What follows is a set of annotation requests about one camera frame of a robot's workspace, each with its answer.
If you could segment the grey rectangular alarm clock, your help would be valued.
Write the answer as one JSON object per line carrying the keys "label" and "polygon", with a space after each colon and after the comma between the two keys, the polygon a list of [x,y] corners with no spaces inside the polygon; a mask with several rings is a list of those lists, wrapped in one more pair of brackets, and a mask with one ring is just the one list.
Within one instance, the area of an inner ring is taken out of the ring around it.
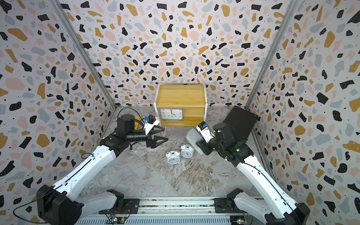
{"label": "grey rectangular alarm clock", "polygon": [[201,148],[197,146],[197,142],[204,141],[204,139],[195,128],[191,128],[187,132],[186,139],[199,155],[204,155],[204,152],[201,150]]}
{"label": "grey rectangular alarm clock", "polygon": [[161,108],[160,116],[162,120],[166,120],[166,121],[181,121],[183,120],[183,109]]}

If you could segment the wooden two-tier shelf white frame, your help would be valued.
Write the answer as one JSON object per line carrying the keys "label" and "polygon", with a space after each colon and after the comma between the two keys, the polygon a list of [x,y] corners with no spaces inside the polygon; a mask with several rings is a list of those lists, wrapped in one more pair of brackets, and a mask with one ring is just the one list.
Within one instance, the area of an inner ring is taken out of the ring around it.
{"label": "wooden two-tier shelf white frame", "polygon": [[[154,107],[160,125],[167,127],[195,127],[206,120],[208,99],[205,84],[166,84],[158,85]],[[183,120],[166,121],[160,116],[161,108],[183,109]]]}

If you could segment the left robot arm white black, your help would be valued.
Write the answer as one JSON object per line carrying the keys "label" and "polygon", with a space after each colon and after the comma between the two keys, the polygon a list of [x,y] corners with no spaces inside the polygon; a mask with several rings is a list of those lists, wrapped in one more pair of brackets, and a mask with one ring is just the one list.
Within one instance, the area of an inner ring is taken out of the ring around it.
{"label": "left robot arm white black", "polygon": [[134,143],[145,142],[146,147],[154,149],[167,142],[168,138],[158,136],[165,130],[159,124],[160,119],[154,115],[144,121],[131,114],[117,118],[117,128],[100,141],[87,159],[52,186],[43,185],[37,191],[38,216],[51,225],[74,225],[80,218],[96,212],[124,211],[124,195],[113,189],[94,197],[79,198],[79,194],[125,149],[132,149]]}

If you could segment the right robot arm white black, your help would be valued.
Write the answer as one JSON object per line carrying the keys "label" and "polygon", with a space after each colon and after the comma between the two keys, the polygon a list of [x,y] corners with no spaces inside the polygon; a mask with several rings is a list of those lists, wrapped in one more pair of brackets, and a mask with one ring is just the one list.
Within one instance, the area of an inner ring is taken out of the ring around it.
{"label": "right robot arm white black", "polygon": [[227,195],[228,206],[248,212],[266,225],[304,225],[310,214],[305,203],[297,203],[273,180],[261,166],[253,151],[242,141],[237,141],[233,128],[219,123],[210,129],[203,121],[197,127],[202,137],[196,145],[209,155],[217,152],[232,163],[254,185],[265,202],[261,202],[236,189]]}

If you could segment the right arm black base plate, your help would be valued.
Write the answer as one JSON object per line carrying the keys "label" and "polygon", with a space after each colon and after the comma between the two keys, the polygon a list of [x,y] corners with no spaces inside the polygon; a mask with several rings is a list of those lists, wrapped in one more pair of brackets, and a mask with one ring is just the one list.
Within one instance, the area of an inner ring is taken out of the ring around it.
{"label": "right arm black base plate", "polygon": [[214,198],[214,207],[216,213],[243,213],[236,207],[233,199],[230,198]]}

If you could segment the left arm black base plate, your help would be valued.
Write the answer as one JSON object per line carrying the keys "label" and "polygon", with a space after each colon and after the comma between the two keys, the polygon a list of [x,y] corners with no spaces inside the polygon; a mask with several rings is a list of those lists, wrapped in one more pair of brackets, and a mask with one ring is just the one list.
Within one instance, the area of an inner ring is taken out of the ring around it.
{"label": "left arm black base plate", "polygon": [[104,210],[107,214],[137,214],[140,206],[140,199],[125,198],[118,200],[114,207]]}

